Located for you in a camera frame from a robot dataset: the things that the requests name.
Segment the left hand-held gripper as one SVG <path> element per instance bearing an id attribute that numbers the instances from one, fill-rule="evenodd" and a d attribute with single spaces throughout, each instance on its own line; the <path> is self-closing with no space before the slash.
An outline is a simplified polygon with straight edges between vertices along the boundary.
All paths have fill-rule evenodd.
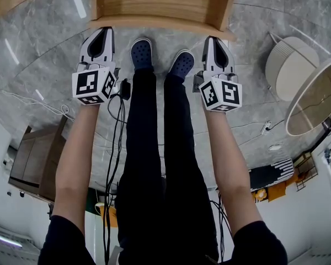
<path id="1" fill-rule="evenodd" d="M 93 32 L 82 44 L 77 72 L 72 74 L 72 95 L 83 105 L 107 102 L 117 81 L 112 27 L 102 27 Z"/>

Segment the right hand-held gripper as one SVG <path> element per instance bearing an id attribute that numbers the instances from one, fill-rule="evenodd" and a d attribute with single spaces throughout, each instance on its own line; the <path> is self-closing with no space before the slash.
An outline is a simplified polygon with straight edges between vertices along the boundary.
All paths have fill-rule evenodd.
<path id="1" fill-rule="evenodd" d="M 233 81 L 234 57 L 224 42 L 208 36 L 204 43 L 202 62 L 205 71 L 194 76 L 193 92 L 200 93 L 208 111 L 228 112 L 242 106 L 242 85 Z M 214 75 L 210 71 L 220 71 Z"/>

